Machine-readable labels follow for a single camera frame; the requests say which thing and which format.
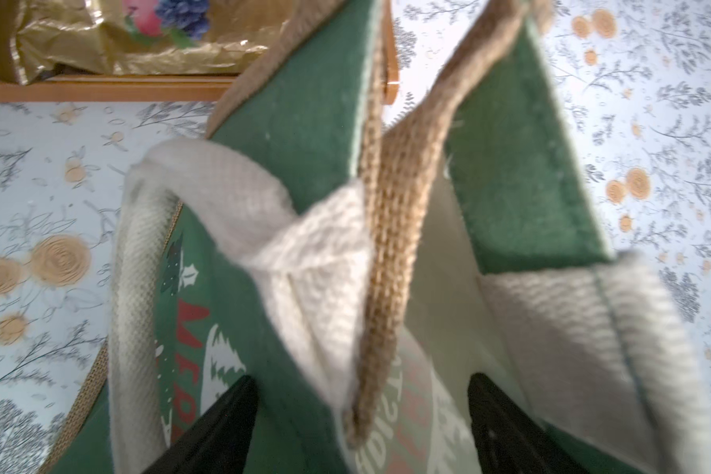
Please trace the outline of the burlap green Christmas tote bag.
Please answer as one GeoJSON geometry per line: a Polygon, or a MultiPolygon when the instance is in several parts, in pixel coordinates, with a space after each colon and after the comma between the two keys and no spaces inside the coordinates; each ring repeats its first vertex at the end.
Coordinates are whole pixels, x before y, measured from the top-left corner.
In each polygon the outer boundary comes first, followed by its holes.
{"type": "Polygon", "coordinates": [[[243,375],[241,473],[484,473],[493,380],[584,473],[711,472],[711,406],[659,275],[606,238],[540,44],[491,1],[381,122],[381,1],[302,1],[202,138],[132,166],[107,345],[45,473],[145,473],[243,375]]]}

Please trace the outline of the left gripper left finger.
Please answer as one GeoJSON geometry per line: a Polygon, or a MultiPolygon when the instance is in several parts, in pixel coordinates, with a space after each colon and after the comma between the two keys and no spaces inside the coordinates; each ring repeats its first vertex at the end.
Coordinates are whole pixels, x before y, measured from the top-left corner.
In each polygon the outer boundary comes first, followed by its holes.
{"type": "Polygon", "coordinates": [[[249,375],[241,376],[146,474],[209,474],[244,471],[259,394],[249,375]]]}

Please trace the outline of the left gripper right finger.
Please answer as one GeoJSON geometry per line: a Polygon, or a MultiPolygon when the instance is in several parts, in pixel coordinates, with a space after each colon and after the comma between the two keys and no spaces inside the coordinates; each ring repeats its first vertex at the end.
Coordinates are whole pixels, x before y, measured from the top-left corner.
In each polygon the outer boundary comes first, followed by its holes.
{"type": "Polygon", "coordinates": [[[475,373],[469,381],[471,432],[484,473],[584,473],[493,380],[475,373]]]}

